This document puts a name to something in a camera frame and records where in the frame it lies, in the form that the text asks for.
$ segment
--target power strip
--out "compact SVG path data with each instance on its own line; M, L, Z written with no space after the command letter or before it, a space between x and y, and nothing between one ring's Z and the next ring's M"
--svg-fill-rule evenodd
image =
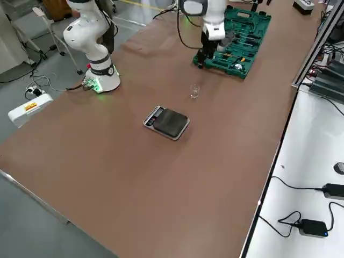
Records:
M292 6L303 15L310 15L314 9L311 0L295 0Z

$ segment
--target clear glass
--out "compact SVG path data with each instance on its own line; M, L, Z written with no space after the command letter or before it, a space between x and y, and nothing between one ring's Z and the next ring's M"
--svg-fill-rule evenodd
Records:
M200 90L200 88L199 88L198 85L196 85L196 84L191 85L191 87L190 87L190 91L191 91L190 97L191 98L197 98L199 96L199 90Z

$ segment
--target brown table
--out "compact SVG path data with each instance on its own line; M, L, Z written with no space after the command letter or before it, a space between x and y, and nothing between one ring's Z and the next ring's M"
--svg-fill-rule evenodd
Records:
M0 146L0 168L121 258L238 257L320 17L259 8L273 18L244 81L191 64L164 16L113 55L120 88L63 94ZM156 105L189 116L179 141L143 127Z

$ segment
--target green tool case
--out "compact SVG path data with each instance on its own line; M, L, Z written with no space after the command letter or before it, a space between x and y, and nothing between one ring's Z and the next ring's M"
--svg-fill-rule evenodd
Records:
M268 29L271 16L228 5L225 11L225 31L235 38L223 52L215 51L213 59L206 59L205 68L217 68L229 75L245 79ZM198 65L197 55L193 63Z

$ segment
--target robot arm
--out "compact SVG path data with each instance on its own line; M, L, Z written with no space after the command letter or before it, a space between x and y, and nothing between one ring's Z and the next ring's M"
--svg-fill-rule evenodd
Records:
M198 67L216 50L224 48L226 40L225 10L227 0L180 0L180 8L188 16L202 16L202 49L197 52Z
M80 13L80 17L65 29L63 37L70 47L84 52L90 60L91 68L83 83L98 93L115 89L120 83L119 76L108 49L97 43L111 26L110 18L99 9L95 0L67 0L67 3Z
M210 41L221 40L225 33L226 0L181 0L181 11L188 16L202 16L202 31Z

